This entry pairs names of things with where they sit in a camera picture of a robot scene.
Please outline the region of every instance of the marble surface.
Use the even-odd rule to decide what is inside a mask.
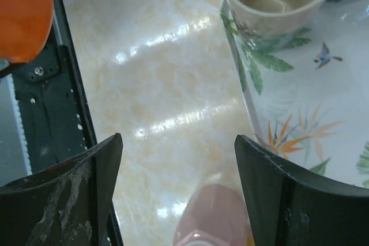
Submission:
[[[64,0],[97,137],[125,143],[114,204],[126,246],[171,245],[198,182],[235,166],[236,135],[253,135],[221,1]]]

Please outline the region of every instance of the orange object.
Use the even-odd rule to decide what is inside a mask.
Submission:
[[[53,12],[52,0],[0,0],[0,58],[34,60],[47,41]]]

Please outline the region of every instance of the black frame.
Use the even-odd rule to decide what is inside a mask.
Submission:
[[[13,73],[33,173],[97,144],[63,0],[54,0],[54,11],[42,53]],[[103,245],[123,246],[113,204]]]

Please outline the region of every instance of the bird print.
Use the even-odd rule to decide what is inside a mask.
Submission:
[[[319,63],[319,66],[317,69],[320,69],[321,67],[324,67],[326,64],[328,64],[332,59],[342,62],[343,58],[332,56],[329,54],[329,48],[328,46],[323,43],[322,52],[320,52],[317,57],[314,59],[315,63]]]

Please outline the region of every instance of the white paint residue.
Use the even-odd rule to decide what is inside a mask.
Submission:
[[[86,234],[87,234],[88,241],[90,241],[92,237],[92,227],[91,227],[90,221],[86,221],[85,227],[86,227]]]
[[[82,167],[80,167],[75,174],[71,175],[71,184],[70,184],[70,195],[69,199],[66,203],[65,210],[62,212],[60,216],[62,232],[68,223],[68,218],[72,207],[76,204],[78,199],[78,193],[80,190],[80,184],[82,180],[82,176],[84,175],[84,171],[89,168],[89,164],[85,163]]]
[[[302,221],[302,223],[308,225],[310,223],[309,216],[306,213],[302,212],[302,211],[300,211],[300,215],[301,215],[301,221]]]
[[[45,242],[50,234],[51,225],[54,222],[54,216],[59,202],[59,197],[64,189],[65,179],[61,178],[55,186],[55,190],[47,198],[44,207],[44,213],[41,220],[35,225],[28,237],[25,246],[37,246],[40,242]]]
[[[90,163],[86,164],[82,172],[82,177],[86,181],[86,183],[88,182],[88,179],[90,179],[91,177],[91,164]]]

